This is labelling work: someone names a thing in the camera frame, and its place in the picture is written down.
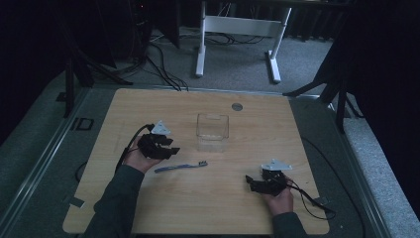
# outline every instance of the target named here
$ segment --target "gray carpet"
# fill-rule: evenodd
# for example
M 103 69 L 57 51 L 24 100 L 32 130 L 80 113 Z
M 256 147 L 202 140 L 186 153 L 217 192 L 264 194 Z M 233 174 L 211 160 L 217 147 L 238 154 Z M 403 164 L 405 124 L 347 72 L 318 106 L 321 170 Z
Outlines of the gray carpet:
M 157 42 L 164 52 L 166 70 L 182 78 L 191 88 L 264 93 L 286 92 L 310 82 L 331 46 L 331 43 L 317 41 L 303 43 L 285 39 L 278 56 L 283 82 L 274 84 L 269 78 L 263 53 L 269 50 L 272 44 L 272 39 L 264 39 L 254 45 L 228 47 L 208 45 L 204 76 L 197 78 L 194 76 L 196 46 L 198 46 L 196 39 L 182 40 L 180 50 L 165 40 Z M 157 49 L 150 48 L 149 55 L 159 63 Z M 133 81 L 135 83 L 133 87 L 164 86 L 159 77 L 146 72 L 153 70 L 149 63 L 145 64 L 143 69 L 135 74 L 129 72 L 122 76 Z M 66 200 L 77 188 L 74 173 L 88 159 L 112 95 L 118 87 L 120 86 L 109 79 L 97 78 L 97 83 L 89 91 L 76 115 L 78 118 L 94 119 L 92 130 L 69 130 L 66 133 L 48 170 L 19 216 L 10 237 L 74 237 L 61 229 L 68 210 Z M 62 76 L 52 81 L 25 120 L 0 148 L 2 212 L 11 202 L 36 158 L 43 152 L 54 129 L 62 123 L 63 103 L 55 102 L 60 91 L 63 91 Z M 321 91 L 322 87 L 318 87 L 308 93 L 319 94 Z M 299 132 L 314 143 L 337 170 L 363 215 L 367 237 L 374 237 L 348 170 L 349 155 L 343 144 L 339 143 L 346 138 L 338 134 L 332 119 L 333 112 L 326 105 L 312 99 L 294 99 L 291 105 Z M 337 217 L 330 221 L 330 232 L 322 237 L 362 237 L 361 222 L 332 170 L 314 147 L 307 142 L 304 142 L 304 147 L 321 196 L 328 197 L 331 201 L 329 205 L 337 211 Z

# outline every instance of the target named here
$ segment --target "hand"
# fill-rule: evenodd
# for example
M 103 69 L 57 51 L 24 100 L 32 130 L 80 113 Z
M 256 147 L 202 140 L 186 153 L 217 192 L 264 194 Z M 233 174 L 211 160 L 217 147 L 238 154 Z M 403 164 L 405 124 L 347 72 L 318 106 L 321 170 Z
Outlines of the hand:
M 288 185 L 293 184 L 290 178 L 286 177 L 286 179 Z M 272 216 L 293 211 L 293 194 L 291 193 L 289 186 L 287 186 L 277 196 L 273 196 L 270 194 L 262 194 L 262 198 L 268 205 L 268 209 L 271 212 Z
M 161 160 L 146 158 L 142 152 L 137 147 L 140 137 L 137 137 L 133 142 L 133 146 L 130 148 L 129 152 L 124 159 L 124 165 L 133 167 L 134 169 L 143 172 L 145 174 L 151 167 L 157 165 Z

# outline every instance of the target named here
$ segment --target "person's left hand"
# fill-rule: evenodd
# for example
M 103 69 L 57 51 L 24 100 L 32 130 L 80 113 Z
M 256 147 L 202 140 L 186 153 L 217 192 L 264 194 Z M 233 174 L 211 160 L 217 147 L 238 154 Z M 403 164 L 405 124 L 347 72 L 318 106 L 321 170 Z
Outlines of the person's left hand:
M 134 169 L 145 174 L 151 167 L 159 164 L 161 160 L 146 158 L 137 146 L 139 140 L 140 137 L 137 137 L 133 142 L 133 146 L 130 148 L 128 154 L 126 155 L 123 164 L 133 167 Z

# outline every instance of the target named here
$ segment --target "person's right hand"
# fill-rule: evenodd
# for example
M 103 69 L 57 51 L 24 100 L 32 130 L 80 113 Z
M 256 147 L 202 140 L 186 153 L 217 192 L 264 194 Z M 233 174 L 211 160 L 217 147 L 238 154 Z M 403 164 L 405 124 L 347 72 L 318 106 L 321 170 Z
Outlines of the person's right hand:
M 290 178 L 286 179 L 287 184 L 292 185 L 292 180 Z M 289 186 L 277 196 L 262 194 L 262 198 L 268 205 L 268 209 L 272 216 L 293 211 L 293 194 L 291 193 Z

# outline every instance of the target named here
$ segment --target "toothbrush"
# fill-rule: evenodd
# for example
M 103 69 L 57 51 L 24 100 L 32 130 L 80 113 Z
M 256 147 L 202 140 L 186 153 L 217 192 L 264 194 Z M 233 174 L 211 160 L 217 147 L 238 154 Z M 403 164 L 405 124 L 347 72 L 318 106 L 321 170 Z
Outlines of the toothbrush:
M 199 162 L 197 166 L 193 166 L 193 165 L 189 165 L 189 164 L 185 164 L 185 165 L 179 165 L 179 166 L 173 166 L 173 167 L 163 167 L 163 168 L 159 168 L 155 170 L 155 173 L 159 173 L 159 172 L 165 172 L 165 171 L 172 171 L 172 170 L 176 170 L 176 169 L 185 169 L 185 168 L 200 168 L 200 167 L 205 167 L 207 166 L 207 162 L 206 161 L 202 161 Z

